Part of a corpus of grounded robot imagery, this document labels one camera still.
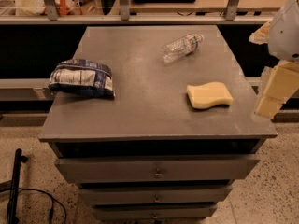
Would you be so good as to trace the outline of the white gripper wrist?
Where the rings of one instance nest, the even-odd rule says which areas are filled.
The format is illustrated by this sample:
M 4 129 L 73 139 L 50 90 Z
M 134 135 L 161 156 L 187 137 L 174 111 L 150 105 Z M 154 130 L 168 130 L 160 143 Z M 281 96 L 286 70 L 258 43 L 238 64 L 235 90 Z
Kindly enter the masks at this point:
M 267 44 L 272 56 L 280 60 L 261 74 L 255 113 L 272 119 L 299 90 L 299 3 L 287 0 L 275 14 L 249 37 L 253 44 Z

